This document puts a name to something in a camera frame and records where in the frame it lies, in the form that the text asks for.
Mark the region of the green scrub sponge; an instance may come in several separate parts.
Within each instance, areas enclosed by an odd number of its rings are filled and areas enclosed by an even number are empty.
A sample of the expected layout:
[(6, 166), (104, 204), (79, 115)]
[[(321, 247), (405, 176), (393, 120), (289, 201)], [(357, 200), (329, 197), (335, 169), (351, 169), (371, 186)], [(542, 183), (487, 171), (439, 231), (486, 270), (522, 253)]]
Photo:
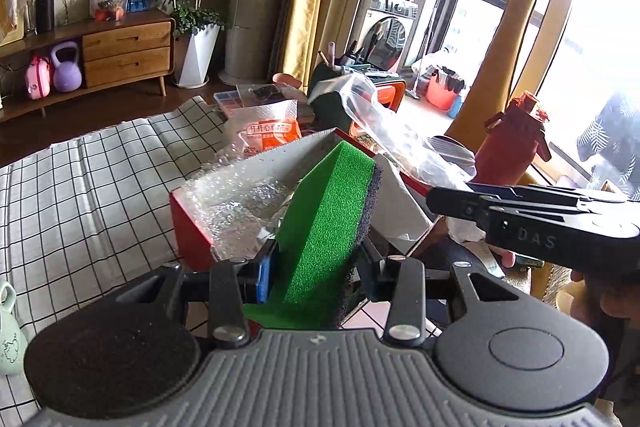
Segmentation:
[(346, 141), (300, 180), (276, 235), (265, 303), (245, 305), (264, 329), (336, 329), (356, 249), (367, 236), (382, 170)]

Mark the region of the red cardboard storage box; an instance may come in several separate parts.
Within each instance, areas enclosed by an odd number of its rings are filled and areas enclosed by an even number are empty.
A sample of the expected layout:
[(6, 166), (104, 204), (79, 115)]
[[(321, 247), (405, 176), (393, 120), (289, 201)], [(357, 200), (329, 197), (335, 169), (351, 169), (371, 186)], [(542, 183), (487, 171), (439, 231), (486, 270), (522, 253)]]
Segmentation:
[(194, 271), (230, 257), (250, 258), (276, 233), (297, 185), (338, 143), (382, 168), (371, 227), (407, 254), (433, 228), (420, 199), (426, 187), (341, 130), (326, 130), (249, 158), (223, 150), (169, 195), (178, 253)]

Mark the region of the clear bubble wrap sheet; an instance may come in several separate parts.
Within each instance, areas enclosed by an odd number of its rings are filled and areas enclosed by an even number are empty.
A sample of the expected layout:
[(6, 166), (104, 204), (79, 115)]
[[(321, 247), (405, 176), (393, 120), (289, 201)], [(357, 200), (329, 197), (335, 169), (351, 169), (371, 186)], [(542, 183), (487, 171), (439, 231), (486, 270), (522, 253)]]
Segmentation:
[(219, 261), (254, 258), (276, 237), (293, 193), (274, 176), (250, 179), (240, 164), (203, 169), (183, 185), (186, 209)]

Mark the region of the red water bottle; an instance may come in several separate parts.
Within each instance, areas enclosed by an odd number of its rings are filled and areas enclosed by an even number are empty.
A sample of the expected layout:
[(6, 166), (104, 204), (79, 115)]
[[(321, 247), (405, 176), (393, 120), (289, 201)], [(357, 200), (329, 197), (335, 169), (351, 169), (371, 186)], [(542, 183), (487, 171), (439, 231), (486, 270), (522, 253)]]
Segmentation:
[(503, 112), (485, 121), (486, 138), (475, 154), (473, 182), (489, 185), (518, 184), (538, 156), (551, 159), (544, 124), (548, 114), (533, 93), (512, 98)]

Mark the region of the clear cellophane wrapper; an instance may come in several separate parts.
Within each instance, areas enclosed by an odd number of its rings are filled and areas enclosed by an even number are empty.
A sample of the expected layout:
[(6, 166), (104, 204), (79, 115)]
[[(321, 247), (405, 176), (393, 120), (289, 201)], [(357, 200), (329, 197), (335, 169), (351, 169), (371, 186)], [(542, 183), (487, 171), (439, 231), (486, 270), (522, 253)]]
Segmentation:
[(366, 130), (404, 168), (410, 176), (427, 185), (469, 191), (469, 176), (458, 166), (450, 164), (434, 150), (427, 139), (413, 130), (404, 118), (393, 113), (393, 121), (378, 130)]

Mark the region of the white steel thermos cup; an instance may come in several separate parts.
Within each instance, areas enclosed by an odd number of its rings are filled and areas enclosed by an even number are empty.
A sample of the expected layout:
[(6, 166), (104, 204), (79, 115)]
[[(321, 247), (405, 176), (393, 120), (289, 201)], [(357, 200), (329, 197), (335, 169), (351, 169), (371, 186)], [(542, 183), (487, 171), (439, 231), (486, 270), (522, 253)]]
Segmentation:
[(434, 135), (427, 142), (439, 153), (442, 158), (452, 165), (458, 166), (471, 179), (476, 176), (475, 155), (460, 142), (447, 135)]

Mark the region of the black white checkered tablecloth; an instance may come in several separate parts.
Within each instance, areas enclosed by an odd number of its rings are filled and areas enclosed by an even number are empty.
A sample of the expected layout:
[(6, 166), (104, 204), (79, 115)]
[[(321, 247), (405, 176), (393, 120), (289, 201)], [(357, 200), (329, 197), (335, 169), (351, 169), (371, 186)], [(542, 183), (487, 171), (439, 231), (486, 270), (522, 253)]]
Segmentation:
[(221, 142), (220, 117), (196, 96), (3, 167), (1, 277), (25, 337), (179, 260), (169, 194)]

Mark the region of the red plastic bucket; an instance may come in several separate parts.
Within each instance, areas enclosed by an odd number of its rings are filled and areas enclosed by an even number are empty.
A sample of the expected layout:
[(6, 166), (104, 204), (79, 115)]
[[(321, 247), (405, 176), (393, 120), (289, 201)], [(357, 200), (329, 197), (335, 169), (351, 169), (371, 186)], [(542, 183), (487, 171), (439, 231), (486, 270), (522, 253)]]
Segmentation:
[(426, 88), (426, 101), (436, 108), (448, 112), (465, 87), (465, 81), (448, 69), (432, 72)]

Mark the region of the orange white snack bag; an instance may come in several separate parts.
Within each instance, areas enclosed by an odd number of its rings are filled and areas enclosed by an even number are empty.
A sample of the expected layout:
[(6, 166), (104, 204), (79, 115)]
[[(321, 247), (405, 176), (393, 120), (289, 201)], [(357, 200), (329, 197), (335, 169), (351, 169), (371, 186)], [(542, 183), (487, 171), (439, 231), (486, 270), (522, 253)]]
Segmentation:
[(301, 137), (296, 101), (242, 107), (224, 124), (224, 151), (231, 157), (247, 158)]

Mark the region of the pale green ceramic mug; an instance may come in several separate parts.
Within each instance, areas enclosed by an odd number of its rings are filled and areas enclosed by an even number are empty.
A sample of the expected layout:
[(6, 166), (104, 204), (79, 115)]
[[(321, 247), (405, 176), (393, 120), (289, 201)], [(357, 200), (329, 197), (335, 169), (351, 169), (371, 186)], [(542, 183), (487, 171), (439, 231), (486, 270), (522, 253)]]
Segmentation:
[(0, 294), (0, 371), (2, 376), (10, 376), (23, 370), (27, 340), (14, 317), (16, 292), (13, 286), (2, 280)]

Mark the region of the orange giraffe plush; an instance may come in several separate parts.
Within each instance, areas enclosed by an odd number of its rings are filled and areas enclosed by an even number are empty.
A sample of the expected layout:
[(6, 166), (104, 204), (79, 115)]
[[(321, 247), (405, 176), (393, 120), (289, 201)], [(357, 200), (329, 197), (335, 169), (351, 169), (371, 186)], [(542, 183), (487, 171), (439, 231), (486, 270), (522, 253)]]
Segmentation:
[(485, 121), (506, 107), (518, 54), (537, 0), (506, 0), (499, 25), (460, 112), (446, 135), (477, 152)]

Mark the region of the white tall planter pot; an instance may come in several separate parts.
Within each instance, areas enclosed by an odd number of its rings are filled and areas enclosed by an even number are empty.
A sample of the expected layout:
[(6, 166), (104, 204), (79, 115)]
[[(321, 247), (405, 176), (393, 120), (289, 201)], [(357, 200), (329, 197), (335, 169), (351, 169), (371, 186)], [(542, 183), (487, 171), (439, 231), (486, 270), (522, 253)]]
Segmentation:
[(208, 68), (221, 27), (208, 25), (197, 34), (175, 40), (174, 83), (180, 89), (198, 89), (208, 83)]

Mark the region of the wooden tv sideboard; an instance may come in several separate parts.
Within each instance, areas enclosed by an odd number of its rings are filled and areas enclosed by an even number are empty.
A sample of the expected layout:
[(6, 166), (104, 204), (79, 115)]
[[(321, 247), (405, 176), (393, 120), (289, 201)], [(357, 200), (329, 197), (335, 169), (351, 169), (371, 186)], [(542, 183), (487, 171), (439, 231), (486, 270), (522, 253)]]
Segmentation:
[(76, 44), (81, 85), (70, 92), (55, 90), (36, 101), (19, 95), (3, 103), (1, 119), (8, 121), (36, 110), (44, 113), (50, 105), (148, 79), (157, 80), (160, 93), (165, 94), (165, 80), (174, 71), (174, 30), (170, 16), (152, 9), (118, 22), (83, 20), (2, 46), (5, 60), (20, 53), (50, 51), (62, 43)]

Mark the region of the pink small backpack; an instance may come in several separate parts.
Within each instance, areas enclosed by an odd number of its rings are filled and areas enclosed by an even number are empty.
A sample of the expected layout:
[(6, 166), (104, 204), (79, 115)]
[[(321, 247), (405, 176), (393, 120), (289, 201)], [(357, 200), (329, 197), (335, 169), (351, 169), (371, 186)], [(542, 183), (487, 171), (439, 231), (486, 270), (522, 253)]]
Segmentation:
[(52, 64), (41, 55), (33, 55), (25, 72), (26, 89), (32, 101), (47, 98), (52, 86)]

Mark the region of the black cylinder speaker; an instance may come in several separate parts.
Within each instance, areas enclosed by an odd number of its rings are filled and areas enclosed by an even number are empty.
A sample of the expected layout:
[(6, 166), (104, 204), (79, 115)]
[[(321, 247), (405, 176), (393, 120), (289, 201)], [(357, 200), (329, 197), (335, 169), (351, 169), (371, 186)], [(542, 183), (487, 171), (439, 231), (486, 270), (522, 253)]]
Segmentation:
[(38, 35), (52, 31), (55, 26), (54, 0), (35, 0), (35, 26)]

